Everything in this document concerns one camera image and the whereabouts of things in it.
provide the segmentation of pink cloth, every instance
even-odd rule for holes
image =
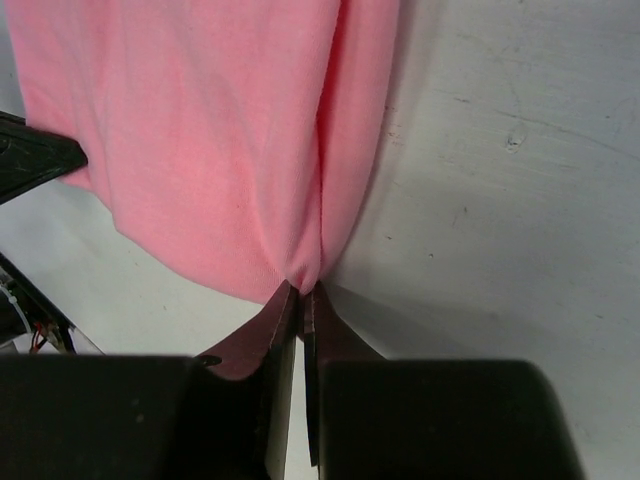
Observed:
[[[367,185],[398,0],[5,0],[27,121],[76,138],[116,228],[264,301],[336,262]]]

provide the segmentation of white surface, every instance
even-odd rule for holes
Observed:
[[[403,8],[339,310],[389,355],[535,361],[590,478],[636,479],[640,2]],[[8,63],[0,107],[20,113]],[[169,272],[86,193],[43,186],[0,222],[0,250],[107,353],[197,353],[257,310]],[[298,365],[289,479],[314,478],[301,378]]]

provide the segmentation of scuff mark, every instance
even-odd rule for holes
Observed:
[[[574,428],[576,433],[578,434],[578,437],[583,438],[588,442],[593,441],[593,435],[584,425],[582,425],[581,423],[575,422]]]
[[[11,143],[12,143],[12,140],[10,138],[0,139],[0,155],[2,155],[4,152],[9,150],[9,147],[11,147]]]
[[[463,207],[462,208],[462,214],[466,217],[469,214],[469,210],[467,209],[467,207]],[[458,217],[460,216],[460,212],[456,212],[456,214],[453,216],[453,221],[451,222],[451,228],[456,228],[456,223],[458,223]]]
[[[625,98],[616,105],[611,115],[615,120],[614,138],[618,138],[623,129],[629,131],[633,128],[638,120],[637,108],[638,99],[636,97]]]
[[[31,155],[31,152],[24,148],[21,144],[21,142],[16,142],[15,144],[13,142],[11,142],[11,140],[9,140],[9,147],[13,146],[14,150],[20,150],[22,153],[24,153],[26,156]]]
[[[605,148],[605,149],[607,149],[607,150],[609,150],[611,152],[617,153],[619,155],[623,155],[623,156],[625,156],[627,158],[630,158],[632,160],[636,160],[636,161],[640,162],[640,156],[634,155],[634,154],[629,153],[629,152],[626,152],[626,151],[622,150],[621,148],[614,147],[613,145],[609,145],[608,143],[601,142],[600,140],[596,140],[595,138],[592,138],[589,135],[584,135],[582,133],[575,132],[573,130],[569,130],[567,128],[561,127],[560,125],[555,125],[553,123],[545,122],[545,121],[542,121],[542,120],[537,120],[535,118],[523,117],[522,115],[514,115],[513,113],[503,112],[502,110],[494,109],[493,111],[495,113],[500,114],[500,115],[504,115],[505,117],[513,118],[513,119],[516,119],[516,120],[520,120],[522,122],[532,123],[534,125],[540,125],[540,126],[543,126],[543,127],[552,128],[556,132],[564,133],[566,135],[572,135],[572,136],[577,137],[577,138],[582,138],[583,140],[587,140],[587,141],[593,143],[594,145],[598,145],[599,147]]]
[[[481,47],[483,50],[485,50],[486,53],[489,54],[489,56],[493,59],[493,61],[500,66],[500,69],[504,74],[504,78],[507,81],[507,85],[509,86],[509,91],[511,92],[511,96],[513,97],[516,110],[519,115],[522,115],[522,105],[521,105],[522,102],[520,101],[520,95],[518,95],[515,84],[513,82],[513,78],[511,77],[511,74],[509,73],[509,70],[507,69],[507,66],[504,63],[504,59],[495,52],[495,50],[493,49],[493,47],[491,47],[491,45],[489,45],[480,37],[476,37],[475,35],[469,35],[465,33],[459,33],[458,37],[462,38],[463,40],[467,40],[471,42],[472,45]]]
[[[520,150],[520,147],[527,139],[527,126],[523,122],[518,122],[518,124],[511,129],[509,134],[507,135],[507,140],[505,142],[505,148],[509,153],[516,153]]]

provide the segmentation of wire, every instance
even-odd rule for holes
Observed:
[[[18,305],[18,299],[9,290],[7,290],[4,285],[1,285],[1,284],[0,284],[0,292],[4,293],[4,296],[7,297],[7,300],[9,300],[9,303],[13,305],[13,308],[15,308],[16,312],[18,312],[18,316],[20,317],[20,320],[22,320],[22,323],[24,324],[24,328],[27,329],[27,333],[31,333],[32,332],[31,326],[29,325],[27,316],[22,311],[22,308],[20,308],[20,305]]]
[[[31,337],[31,348],[29,349],[29,353],[38,353],[44,344],[47,343],[47,337],[42,333],[44,327],[40,322],[36,322],[36,331],[33,332],[33,336]]]

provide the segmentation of pink fabric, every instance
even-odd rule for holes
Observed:
[[[336,262],[375,153],[398,0],[5,0],[27,121],[76,138],[116,227],[264,301]]]

